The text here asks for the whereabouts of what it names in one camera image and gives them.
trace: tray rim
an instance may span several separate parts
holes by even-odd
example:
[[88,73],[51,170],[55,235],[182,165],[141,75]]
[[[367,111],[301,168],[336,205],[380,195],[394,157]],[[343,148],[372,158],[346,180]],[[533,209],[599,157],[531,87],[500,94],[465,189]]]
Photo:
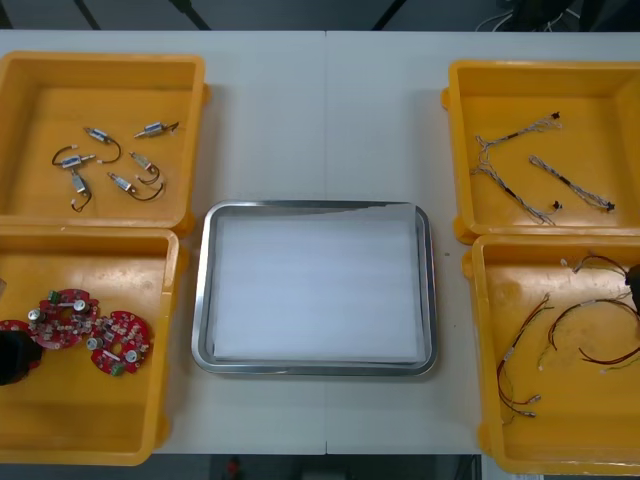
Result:
[[[210,255],[210,241],[215,234],[213,221],[221,211],[229,207],[241,208],[327,208],[327,209],[360,209],[367,207],[384,207],[387,205],[411,205],[416,209],[416,219],[422,222],[424,241],[418,243],[420,259],[420,290],[422,306],[422,325],[425,344],[431,346],[431,355],[424,362],[416,362],[408,366],[402,364],[368,363],[368,362],[295,362],[295,361],[245,361],[228,362],[215,360],[206,353],[205,339],[209,323],[207,301],[211,296],[211,285],[208,282],[212,274],[214,261]],[[214,205],[204,220],[200,261],[196,285],[193,330],[191,335],[191,352],[200,368],[211,373],[221,374],[289,374],[289,375],[336,375],[336,376],[415,376],[427,372],[433,367],[438,356],[437,313],[433,268],[433,245],[431,228],[424,211],[409,202],[366,202],[366,201],[334,201],[334,200],[269,200],[269,201],[223,201]]]

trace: circuit board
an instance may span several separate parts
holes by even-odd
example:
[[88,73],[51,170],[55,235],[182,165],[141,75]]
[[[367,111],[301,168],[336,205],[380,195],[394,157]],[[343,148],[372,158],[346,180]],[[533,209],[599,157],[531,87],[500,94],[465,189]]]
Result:
[[[86,312],[74,310],[74,302],[78,300],[86,303]],[[49,298],[40,301],[43,320],[29,324],[31,338],[47,349],[58,350],[74,346],[93,328],[98,318],[99,303],[84,290],[51,292]]]
[[101,371],[115,377],[125,371],[135,373],[152,343],[149,326],[142,318],[117,310],[109,317],[96,320],[87,346],[93,346],[89,347],[93,350],[91,361]]

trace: white paper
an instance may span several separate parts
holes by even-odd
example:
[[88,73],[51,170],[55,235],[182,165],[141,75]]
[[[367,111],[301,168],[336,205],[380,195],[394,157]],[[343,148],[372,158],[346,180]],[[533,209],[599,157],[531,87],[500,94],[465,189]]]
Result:
[[215,262],[218,359],[426,358],[413,206],[223,216]]

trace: floor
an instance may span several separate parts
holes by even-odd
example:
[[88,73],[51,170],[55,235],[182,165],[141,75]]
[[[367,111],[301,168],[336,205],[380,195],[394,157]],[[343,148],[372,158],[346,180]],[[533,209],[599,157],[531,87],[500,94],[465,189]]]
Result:
[[[0,466],[6,480],[222,480],[227,455],[153,455],[139,467]],[[460,457],[402,456],[259,456],[240,457],[244,480],[299,480],[320,470],[348,472],[354,480],[453,479]],[[471,479],[471,472],[464,478]]]

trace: black wire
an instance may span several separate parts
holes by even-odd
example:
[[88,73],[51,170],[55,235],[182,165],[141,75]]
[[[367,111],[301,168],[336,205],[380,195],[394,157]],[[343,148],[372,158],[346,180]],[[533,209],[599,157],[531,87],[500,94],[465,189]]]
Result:
[[84,0],[73,0],[73,3],[76,4],[76,7],[78,7],[78,10],[80,10],[80,13],[93,30],[102,30],[100,25],[98,25],[98,22],[96,22],[96,19],[93,18],[91,10],[89,10],[84,4]]
[[2,5],[2,0],[0,0],[0,28],[13,28],[9,15],[7,15],[7,11]]
[[113,162],[117,162],[118,160],[120,160],[120,157],[122,156],[122,147],[120,146],[120,144],[118,142],[116,142],[113,138],[111,137],[107,137],[107,141],[108,143],[113,143],[116,147],[118,147],[118,156],[116,158],[114,158],[113,160],[102,160],[100,163],[113,163]]
[[136,200],[138,200],[139,202],[148,202],[149,200],[153,200],[154,198],[156,198],[158,195],[160,195],[160,193],[162,192],[162,190],[164,189],[164,183],[160,184],[160,189],[156,190],[156,193],[154,193],[153,195],[151,195],[150,197],[147,198],[140,198],[136,195],[134,195],[131,190],[129,190],[127,193],[129,195],[131,195],[133,198],[135,198]]
[[180,13],[184,13],[191,23],[193,23],[198,30],[211,30],[211,27],[207,25],[207,22],[195,11],[191,5],[190,0],[169,0],[171,4],[178,9]]
[[62,147],[60,150],[58,150],[53,156],[53,158],[51,159],[51,165],[59,166],[62,162],[56,163],[56,159],[58,158],[58,155],[60,155],[62,152],[66,152],[67,150],[72,150],[72,149],[73,149],[73,145],[67,145],[66,147]]
[[391,20],[394,15],[398,13],[398,10],[402,8],[406,1],[407,0],[393,0],[393,3],[389,6],[389,8],[387,8],[386,12],[382,14],[380,19],[376,22],[371,30],[376,31],[384,29],[387,23],[389,23],[389,20]]
[[84,207],[87,206],[87,204],[91,201],[91,199],[93,198],[93,195],[91,194],[91,192],[89,192],[89,196],[87,197],[87,201],[84,202],[82,205],[80,205],[79,207],[76,207],[73,203],[71,204],[71,208],[73,208],[74,211],[80,213],[82,212],[82,209]]
[[160,178],[160,169],[158,167],[156,167],[155,165],[153,165],[149,169],[149,172],[153,173],[154,171],[156,172],[156,174],[153,176],[153,178],[150,178],[149,180],[143,180],[142,178],[140,178],[140,176],[138,176],[138,180],[140,181],[140,183],[142,183],[144,185],[153,185],[154,183],[156,183],[158,178]]

